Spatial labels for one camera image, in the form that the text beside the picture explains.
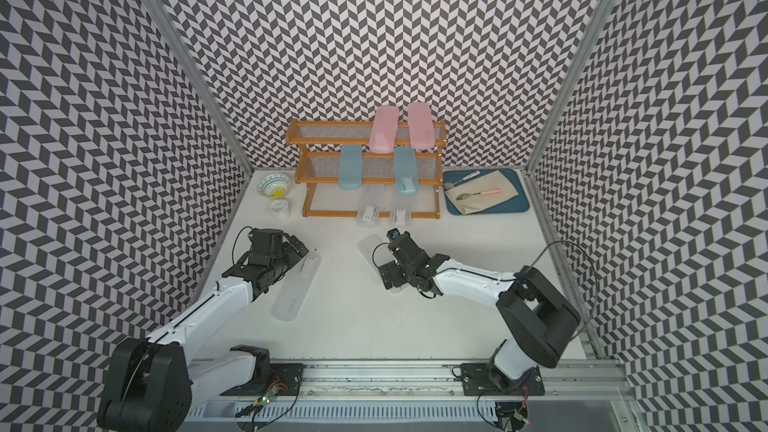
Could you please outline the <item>clear pencil case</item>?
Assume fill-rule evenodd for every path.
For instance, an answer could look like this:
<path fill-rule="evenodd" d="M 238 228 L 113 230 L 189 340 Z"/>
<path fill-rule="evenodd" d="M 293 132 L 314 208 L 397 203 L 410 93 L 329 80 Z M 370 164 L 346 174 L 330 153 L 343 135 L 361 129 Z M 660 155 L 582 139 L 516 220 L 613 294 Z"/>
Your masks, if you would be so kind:
<path fill-rule="evenodd" d="M 361 188 L 357 211 L 357 225 L 365 228 L 377 227 L 383 207 L 385 186 L 368 184 Z"/>
<path fill-rule="evenodd" d="M 398 295 L 406 291 L 406 285 L 394 286 L 386 284 L 379 272 L 379 266 L 395 265 L 395 259 L 387 248 L 386 243 L 376 234 L 364 237 L 358 243 L 358 250 L 368 264 L 369 276 L 381 289 L 392 295 Z"/>
<path fill-rule="evenodd" d="M 407 228 L 411 222 L 414 207 L 412 195 L 402 195 L 395 192 L 389 206 L 389 220 L 393 228 Z"/>
<path fill-rule="evenodd" d="M 286 273 L 270 311 L 274 319 L 285 323 L 291 323 L 297 319 L 320 268 L 321 261 L 322 257 L 318 252 L 309 252 Z"/>

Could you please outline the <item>teal pencil case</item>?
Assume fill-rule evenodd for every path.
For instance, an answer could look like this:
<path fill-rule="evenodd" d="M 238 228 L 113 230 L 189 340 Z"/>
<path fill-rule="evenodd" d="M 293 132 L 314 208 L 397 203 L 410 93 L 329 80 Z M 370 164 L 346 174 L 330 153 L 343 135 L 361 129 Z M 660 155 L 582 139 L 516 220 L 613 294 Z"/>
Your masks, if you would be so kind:
<path fill-rule="evenodd" d="M 338 185 L 341 190 L 356 190 L 362 186 L 363 149 L 359 144 L 341 147 L 338 168 Z"/>
<path fill-rule="evenodd" d="M 419 192 L 417 156 L 410 146 L 394 149 L 395 186 L 399 195 L 410 196 Z"/>

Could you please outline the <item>pink pencil case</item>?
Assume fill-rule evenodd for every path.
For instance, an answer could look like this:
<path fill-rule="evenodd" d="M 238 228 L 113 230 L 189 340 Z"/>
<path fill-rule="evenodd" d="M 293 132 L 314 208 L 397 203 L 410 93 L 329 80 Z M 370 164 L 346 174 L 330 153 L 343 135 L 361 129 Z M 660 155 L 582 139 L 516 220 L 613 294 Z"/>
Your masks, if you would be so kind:
<path fill-rule="evenodd" d="M 410 146 L 414 150 L 429 150 L 436 145 L 431 109 L 424 102 L 411 103 L 407 108 Z"/>
<path fill-rule="evenodd" d="M 374 116 L 368 147 L 372 153 L 392 153 L 399 128 L 399 109 L 395 106 L 381 106 Z"/>

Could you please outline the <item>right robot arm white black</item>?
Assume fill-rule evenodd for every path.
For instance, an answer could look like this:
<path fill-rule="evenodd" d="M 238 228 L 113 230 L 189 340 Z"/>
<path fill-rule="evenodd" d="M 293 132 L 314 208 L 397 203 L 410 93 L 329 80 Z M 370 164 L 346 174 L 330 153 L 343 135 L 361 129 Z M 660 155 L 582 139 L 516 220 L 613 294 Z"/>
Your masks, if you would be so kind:
<path fill-rule="evenodd" d="M 533 378 L 537 368 L 558 365 L 577 335 L 581 316 L 564 295 L 534 266 L 518 272 L 471 267 L 445 254 L 429 255 L 409 232 L 387 232 L 393 260 L 378 268 L 387 289 L 410 285 L 428 299 L 455 296 L 495 309 L 511 337 L 486 365 L 493 390 L 513 394 Z"/>

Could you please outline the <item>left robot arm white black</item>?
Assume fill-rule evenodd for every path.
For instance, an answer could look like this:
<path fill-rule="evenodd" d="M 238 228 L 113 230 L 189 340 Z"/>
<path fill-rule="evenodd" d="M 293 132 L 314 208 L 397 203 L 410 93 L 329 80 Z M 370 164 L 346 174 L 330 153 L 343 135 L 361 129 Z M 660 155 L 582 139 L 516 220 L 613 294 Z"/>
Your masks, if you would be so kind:
<path fill-rule="evenodd" d="M 277 229 L 248 231 L 249 249 L 213 289 L 143 339 L 114 350 L 104 379 L 97 424 L 110 431 L 176 431 L 189 412 L 229 392 L 253 394 L 258 412 L 281 392 L 297 390 L 301 374 L 282 378 L 267 349 L 238 345 L 216 359 L 197 352 L 240 310 L 278 282 L 312 280 L 321 257 Z"/>

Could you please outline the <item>small clear glass cup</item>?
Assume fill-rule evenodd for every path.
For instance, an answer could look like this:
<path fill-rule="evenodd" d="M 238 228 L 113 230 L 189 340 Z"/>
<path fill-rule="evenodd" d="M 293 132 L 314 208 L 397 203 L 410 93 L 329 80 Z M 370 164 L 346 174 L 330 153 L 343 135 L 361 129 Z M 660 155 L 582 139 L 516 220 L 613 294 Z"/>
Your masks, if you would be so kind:
<path fill-rule="evenodd" d="M 290 218 L 290 202 L 283 198 L 272 200 L 269 204 L 269 213 L 275 220 L 287 221 Z"/>

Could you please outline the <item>patterned ceramic bowl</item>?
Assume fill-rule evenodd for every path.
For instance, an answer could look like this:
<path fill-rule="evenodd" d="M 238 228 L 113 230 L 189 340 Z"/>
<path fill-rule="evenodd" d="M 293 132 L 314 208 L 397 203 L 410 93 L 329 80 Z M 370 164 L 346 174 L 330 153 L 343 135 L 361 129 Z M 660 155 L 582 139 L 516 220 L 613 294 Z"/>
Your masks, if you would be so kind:
<path fill-rule="evenodd" d="M 292 179 L 288 174 L 272 172 L 259 181 L 258 192 L 263 197 L 280 199 L 288 194 L 291 185 Z"/>

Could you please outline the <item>beige cloth napkin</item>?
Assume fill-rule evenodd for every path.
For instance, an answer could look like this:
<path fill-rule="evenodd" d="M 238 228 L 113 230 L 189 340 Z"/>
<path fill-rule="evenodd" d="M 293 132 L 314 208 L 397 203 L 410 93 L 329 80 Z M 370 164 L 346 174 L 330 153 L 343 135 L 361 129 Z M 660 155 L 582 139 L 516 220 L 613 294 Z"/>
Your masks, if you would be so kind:
<path fill-rule="evenodd" d="M 446 192 L 447 201 L 460 215 L 486 212 L 509 200 L 522 196 L 519 188 L 501 171 L 473 176 Z"/>

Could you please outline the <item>teal tray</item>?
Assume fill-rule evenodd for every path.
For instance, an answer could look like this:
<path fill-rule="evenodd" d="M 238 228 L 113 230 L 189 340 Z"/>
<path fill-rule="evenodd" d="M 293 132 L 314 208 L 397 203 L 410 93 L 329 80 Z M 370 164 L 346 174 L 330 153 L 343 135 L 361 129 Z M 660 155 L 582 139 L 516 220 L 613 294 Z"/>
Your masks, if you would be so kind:
<path fill-rule="evenodd" d="M 476 176 L 473 176 L 470 179 L 468 179 L 466 182 L 462 182 L 462 184 L 468 183 L 471 180 L 479 179 L 493 172 L 500 172 L 515 189 L 515 191 L 517 192 L 517 195 L 510 199 L 502 201 L 498 204 L 495 204 L 492 207 L 489 207 L 483 211 L 469 212 L 467 214 L 460 212 L 456 205 L 454 205 L 449 199 L 446 199 L 446 207 L 447 207 L 448 213 L 450 213 L 451 215 L 461 216 L 461 215 L 472 215 L 472 214 L 489 215 L 489 214 L 524 213 L 530 209 L 530 201 L 525 193 L 525 189 L 523 187 L 522 181 L 518 173 L 514 169 L 510 169 L 510 168 L 479 169 L 473 172 L 469 172 L 467 170 L 464 170 L 464 171 L 449 170 L 443 173 L 444 185 L 447 183 L 453 183 L 454 185 L 456 185 L 456 182 L 458 182 L 459 179 L 461 179 L 466 175 L 470 175 L 471 173 L 474 173 L 474 172 L 479 172 L 479 173 Z"/>

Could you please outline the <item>pink handled spoon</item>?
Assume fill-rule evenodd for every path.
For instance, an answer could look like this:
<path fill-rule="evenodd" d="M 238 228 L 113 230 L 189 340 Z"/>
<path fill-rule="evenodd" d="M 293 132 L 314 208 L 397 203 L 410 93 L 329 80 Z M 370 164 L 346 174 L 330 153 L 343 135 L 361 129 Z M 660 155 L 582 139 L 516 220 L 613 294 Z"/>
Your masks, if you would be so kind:
<path fill-rule="evenodd" d="M 501 192 L 502 192 L 502 189 L 494 188 L 494 189 L 483 190 L 480 192 L 462 193 L 456 196 L 456 200 L 461 201 L 461 200 L 466 200 L 466 199 L 469 199 L 470 197 L 475 197 L 475 196 L 495 195 Z"/>

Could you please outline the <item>white handled fork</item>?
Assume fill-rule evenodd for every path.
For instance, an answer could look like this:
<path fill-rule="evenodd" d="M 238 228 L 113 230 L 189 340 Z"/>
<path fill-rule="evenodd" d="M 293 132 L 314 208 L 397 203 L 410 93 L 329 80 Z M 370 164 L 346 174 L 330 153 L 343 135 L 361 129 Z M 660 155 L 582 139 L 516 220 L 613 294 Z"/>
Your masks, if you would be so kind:
<path fill-rule="evenodd" d="M 480 171 L 473 171 L 473 172 L 468 173 L 468 174 L 464 175 L 463 177 L 455 180 L 454 182 L 445 182 L 443 188 L 444 188 L 445 191 L 448 191 L 448 190 L 454 188 L 455 186 L 457 186 L 459 184 L 462 184 L 464 182 L 469 181 L 470 179 L 473 179 L 473 178 L 477 177 L 479 174 L 480 174 Z"/>

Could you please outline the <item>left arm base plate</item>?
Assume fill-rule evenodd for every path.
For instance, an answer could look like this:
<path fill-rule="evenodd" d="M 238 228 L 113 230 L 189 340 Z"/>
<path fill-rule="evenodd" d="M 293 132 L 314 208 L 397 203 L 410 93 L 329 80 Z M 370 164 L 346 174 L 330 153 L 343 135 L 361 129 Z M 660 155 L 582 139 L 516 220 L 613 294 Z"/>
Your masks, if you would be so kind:
<path fill-rule="evenodd" d="M 252 396 L 263 395 L 274 382 L 281 384 L 279 397 L 296 396 L 303 382 L 305 365 L 300 362 L 272 364 L 269 372 L 252 378 L 249 382 L 233 387 L 221 393 L 221 396 Z"/>

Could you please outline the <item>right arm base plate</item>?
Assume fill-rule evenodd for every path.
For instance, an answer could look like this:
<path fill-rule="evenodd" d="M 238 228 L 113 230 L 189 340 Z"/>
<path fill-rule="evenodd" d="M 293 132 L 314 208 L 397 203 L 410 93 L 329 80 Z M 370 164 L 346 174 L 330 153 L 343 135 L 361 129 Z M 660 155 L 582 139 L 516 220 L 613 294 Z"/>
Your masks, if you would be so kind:
<path fill-rule="evenodd" d="M 458 380 L 465 396 L 544 396 L 543 378 L 533 367 L 518 378 L 510 379 L 489 363 L 465 362 L 458 366 Z"/>

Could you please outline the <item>aluminium front rail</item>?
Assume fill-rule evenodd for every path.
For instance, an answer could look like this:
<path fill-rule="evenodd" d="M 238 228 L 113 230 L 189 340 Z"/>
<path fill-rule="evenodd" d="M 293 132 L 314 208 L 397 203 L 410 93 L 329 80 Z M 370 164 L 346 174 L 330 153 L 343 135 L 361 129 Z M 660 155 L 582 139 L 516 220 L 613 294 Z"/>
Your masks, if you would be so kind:
<path fill-rule="evenodd" d="M 307 400 L 633 400 L 623 368 L 612 360 L 564 359 L 532 372 L 523 386 L 503 393 L 486 363 L 455 360 L 304 360 L 272 362 L 289 393 Z"/>

